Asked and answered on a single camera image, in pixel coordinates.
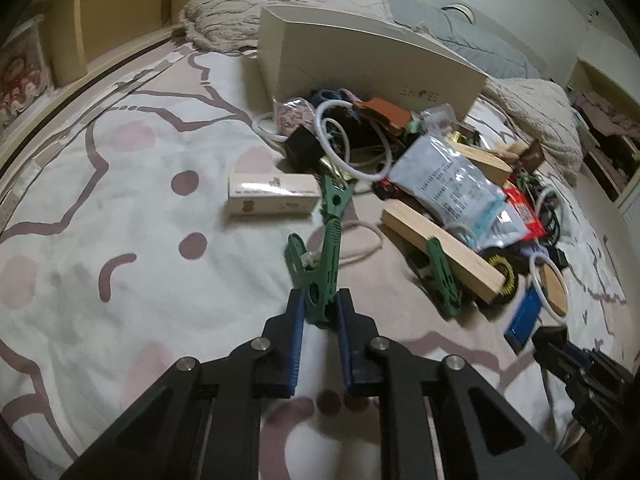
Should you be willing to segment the green plastic clamp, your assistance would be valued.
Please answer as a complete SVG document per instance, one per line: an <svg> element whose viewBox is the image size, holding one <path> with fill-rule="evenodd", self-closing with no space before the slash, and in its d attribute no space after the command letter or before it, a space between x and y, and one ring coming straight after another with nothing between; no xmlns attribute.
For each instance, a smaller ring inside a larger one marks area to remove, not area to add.
<svg viewBox="0 0 640 480"><path fill-rule="evenodd" d="M444 318L455 318L462 309L460 292L442 245L436 237L426 242L426 289Z"/></svg>
<svg viewBox="0 0 640 480"><path fill-rule="evenodd" d="M337 291L342 221L355 185L355 181L337 184L327 172L321 177L323 238L318 256L311 253L298 234L288 236L285 260L294 286L303 293L306 321L315 326L332 325L331 309Z"/></svg>

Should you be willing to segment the blue lighter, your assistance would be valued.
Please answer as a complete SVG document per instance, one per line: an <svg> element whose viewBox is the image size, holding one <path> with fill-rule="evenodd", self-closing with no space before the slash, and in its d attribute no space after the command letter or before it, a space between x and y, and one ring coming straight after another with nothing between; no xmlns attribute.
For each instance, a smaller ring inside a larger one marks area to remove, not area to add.
<svg viewBox="0 0 640 480"><path fill-rule="evenodd" d="M529 286L503 334L515 354L520 354L534 331L542 304L534 286Z"/></svg>

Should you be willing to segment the long wooden block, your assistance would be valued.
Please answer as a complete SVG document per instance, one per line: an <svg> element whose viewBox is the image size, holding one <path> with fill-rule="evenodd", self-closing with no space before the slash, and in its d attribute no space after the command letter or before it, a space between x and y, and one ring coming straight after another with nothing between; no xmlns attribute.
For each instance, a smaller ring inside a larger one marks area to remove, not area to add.
<svg viewBox="0 0 640 480"><path fill-rule="evenodd" d="M386 200L381 220L415 248L425 252L426 244L436 238L456 278L477 297L488 304L501 292L506 278L471 248L421 216L400 200Z"/></svg>

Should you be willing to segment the patterned bed sheet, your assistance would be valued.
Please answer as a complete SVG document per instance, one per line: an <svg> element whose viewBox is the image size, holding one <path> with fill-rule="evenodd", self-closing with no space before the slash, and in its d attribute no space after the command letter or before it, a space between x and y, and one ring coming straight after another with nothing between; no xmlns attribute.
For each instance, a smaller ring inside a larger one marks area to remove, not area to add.
<svg viewBox="0 0 640 480"><path fill-rule="evenodd" d="M319 208L228 215L229 176L280 169L250 128L270 108L255 60L168 47L101 84L102 110L80 119L72 107L53 126L68 125L70 142L1 231L1 416L39 478L60 478L182 356L217 359L259 335L292 288L290 233L311 250L321 243ZM570 340L635 372L639 293L620 287L608 255L630 249L624 222L584 173L577 188L542 174L562 194ZM419 356L460 354L558 450L573 443L563 385L544 377L530 344L517 356L503 338L522 289L490 318L472 304L445 321L367 188L345 217L377 224L386 240L341 266L356 309ZM260 476L380 478L374 402L346 396L335 335L307 325L294 399L266 409Z"/></svg>

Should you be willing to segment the round black gold tin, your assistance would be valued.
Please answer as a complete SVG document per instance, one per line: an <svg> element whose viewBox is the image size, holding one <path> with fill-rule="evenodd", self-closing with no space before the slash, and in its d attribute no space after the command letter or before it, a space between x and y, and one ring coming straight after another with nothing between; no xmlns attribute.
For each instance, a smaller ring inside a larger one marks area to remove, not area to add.
<svg viewBox="0 0 640 480"><path fill-rule="evenodd" d="M506 252L499 248L486 248L480 252L480 256L504 277L504 282L494 300L488 304L477 297L476 305L480 310L503 307L513 300L518 291L518 277L512 263L506 258Z"/></svg>

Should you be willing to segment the red snack packet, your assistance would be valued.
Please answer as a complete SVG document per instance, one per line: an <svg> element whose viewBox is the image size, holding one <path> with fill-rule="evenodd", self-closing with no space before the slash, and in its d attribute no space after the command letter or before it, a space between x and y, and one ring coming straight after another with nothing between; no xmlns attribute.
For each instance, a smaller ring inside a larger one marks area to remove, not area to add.
<svg viewBox="0 0 640 480"><path fill-rule="evenodd" d="M503 192L506 193L508 202L514 207L522 219L524 226L526 226L527 233L524 236L524 240L528 242L534 238L541 238L547 234L544 229L544 225L539 220L533 207L530 206L525 195L517 188L504 188Z"/></svg>

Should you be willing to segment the small cream cardboard box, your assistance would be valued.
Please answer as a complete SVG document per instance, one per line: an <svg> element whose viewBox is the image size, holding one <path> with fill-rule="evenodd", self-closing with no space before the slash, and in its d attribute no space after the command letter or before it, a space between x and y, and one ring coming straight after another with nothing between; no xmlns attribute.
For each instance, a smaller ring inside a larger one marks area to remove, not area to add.
<svg viewBox="0 0 640 480"><path fill-rule="evenodd" d="M311 214L321 198L311 174L232 174L227 212L232 216Z"/></svg>

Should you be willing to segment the short wooden block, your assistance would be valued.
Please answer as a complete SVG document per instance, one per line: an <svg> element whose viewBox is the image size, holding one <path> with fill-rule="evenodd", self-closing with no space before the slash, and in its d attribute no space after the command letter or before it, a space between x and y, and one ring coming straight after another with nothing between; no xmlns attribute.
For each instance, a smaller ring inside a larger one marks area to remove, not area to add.
<svg viewBox="0 0 640 480"><path fill-rule="evenodd" d="M493 184L503 186L507 180L509 180L512 174L512 168L497 156L480 150L479 148L472 148L458 142L447 140L447 143L464 157L469 159L473 165L484 174L484 176Z"/></svg>

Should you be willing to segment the right side clothes shelf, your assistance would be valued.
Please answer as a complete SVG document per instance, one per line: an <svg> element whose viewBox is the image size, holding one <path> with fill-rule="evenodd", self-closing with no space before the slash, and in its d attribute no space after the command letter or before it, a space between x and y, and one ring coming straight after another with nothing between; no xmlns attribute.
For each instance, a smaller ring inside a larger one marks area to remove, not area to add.
<svg viewBox="0 0 640 480"><path fill-rule="evenodd" d="M566 85L582 136L584 162L639 241L639 102L581 58Z"/></svg>

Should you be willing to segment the black square box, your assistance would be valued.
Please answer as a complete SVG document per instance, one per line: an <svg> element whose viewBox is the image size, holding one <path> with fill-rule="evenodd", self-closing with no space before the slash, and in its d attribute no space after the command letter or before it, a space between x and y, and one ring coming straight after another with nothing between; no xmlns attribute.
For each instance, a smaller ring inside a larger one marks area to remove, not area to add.
<svg viewBox="0 0 640 480"><path fill-rule="evenodd" d="M284 142L285 158L296 172L315 170L324 156L316 136L305 126L298 126Z"/></svg>

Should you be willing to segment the large beige shoe box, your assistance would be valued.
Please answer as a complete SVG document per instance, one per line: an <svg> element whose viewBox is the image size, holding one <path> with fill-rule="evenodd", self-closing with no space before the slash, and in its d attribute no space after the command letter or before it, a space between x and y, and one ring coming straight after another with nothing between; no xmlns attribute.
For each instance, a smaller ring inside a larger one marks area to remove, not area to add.
<svg viewBox="0 0 640 480"><path fill-rule="evenodd" d="M461 55L405 27L357 14L264 6L257 61L276 101L345 88L405 110L449 104L465 118L487 75Z"/></svg>

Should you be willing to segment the grey pillow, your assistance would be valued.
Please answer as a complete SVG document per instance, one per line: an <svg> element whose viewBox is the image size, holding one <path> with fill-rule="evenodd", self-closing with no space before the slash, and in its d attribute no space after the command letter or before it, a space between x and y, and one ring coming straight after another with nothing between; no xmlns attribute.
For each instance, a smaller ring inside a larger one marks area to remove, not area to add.
<svg viewBox="0 0 640 480"><path fill-rule="evenodd" d="M419 0L387 0L397 24L429 34L490 76L539 78L527 56L491 32Z"/></svg>

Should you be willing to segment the wooden bedside shelf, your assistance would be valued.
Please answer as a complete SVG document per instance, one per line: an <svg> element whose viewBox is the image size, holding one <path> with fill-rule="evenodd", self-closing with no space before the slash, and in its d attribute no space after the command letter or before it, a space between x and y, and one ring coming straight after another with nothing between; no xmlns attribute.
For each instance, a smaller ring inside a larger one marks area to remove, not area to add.
<svg viewBox="0 0 640 480"><path fill-rule="evenodd" d="M190 0L35 0L43 12L44 52L54 91L9 126L1 141L6 168L79 93L127 62L168 41Z"/></svg>

